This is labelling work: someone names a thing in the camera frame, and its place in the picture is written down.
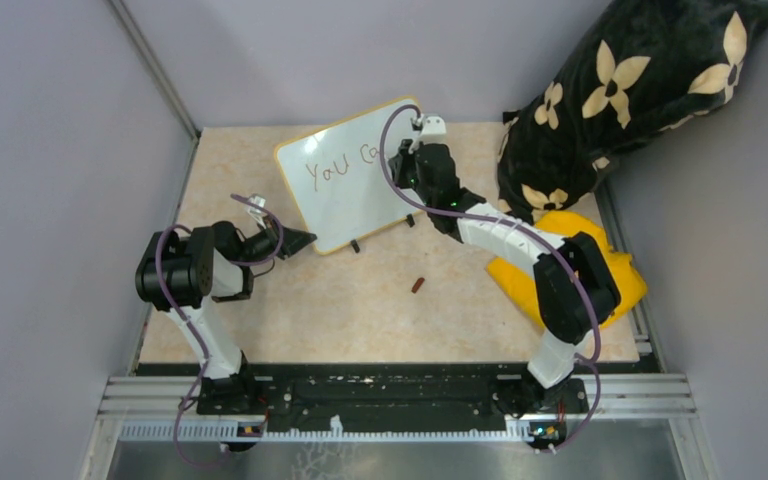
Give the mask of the yellow framed whiteboard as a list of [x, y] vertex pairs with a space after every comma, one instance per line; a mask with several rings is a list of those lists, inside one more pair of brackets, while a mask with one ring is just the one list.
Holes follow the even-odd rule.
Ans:
[[403, 96], [285, 141], [274, 158], [314, 250], [330, 254], [421, 211], [396, 195], [379, 160], [381, 134]]

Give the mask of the red marker cap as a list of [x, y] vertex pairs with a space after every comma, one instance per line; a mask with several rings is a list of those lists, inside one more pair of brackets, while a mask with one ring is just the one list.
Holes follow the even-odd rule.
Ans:
[[411, 292], [412, 292], [412, 293], [417, 293], [417, 292], [418, 292], [418, 290], [419, 290], [419, 289], [422, 287], [422, 285], [424, 284], [424, 282], [425, 282], [425, 279], [424, 279], [423, 277], [420, 277], [420, 278], [418, 278], [418, 279], [415, 281], [415, 283], [413, 284], [413, 286], [411, 287]]

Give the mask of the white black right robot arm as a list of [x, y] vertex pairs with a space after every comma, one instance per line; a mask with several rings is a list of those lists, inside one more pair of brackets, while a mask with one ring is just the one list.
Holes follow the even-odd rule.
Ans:
[[489, 251], [533, 281], [544, 333], [527, 364], [533, 378], [524, 383], [523, 398], [536, 412], [550, 411], [584, 341], [621, 302], [595, 238], [549, 233], [499, 211], [461, 185], [444, 144], [404, 139], [384, 170], [394, 192], [425, 211], [438, 232]]

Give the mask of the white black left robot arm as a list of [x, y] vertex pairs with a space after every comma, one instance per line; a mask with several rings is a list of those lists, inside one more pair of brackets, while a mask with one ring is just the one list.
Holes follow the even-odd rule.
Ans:
[[137, 294], [172, 319], [196, 353], [200, 396], [220, 396], [233, 412], [248, 413], [258, 404], [260, 388], [217, 305], [250, 299], [252, 266], [286, 260], [317, 236], [273, 221], [249, 237], [229, 221], [187, 230], [183, 236], [178, 229], [153, 234], [135, 273]]

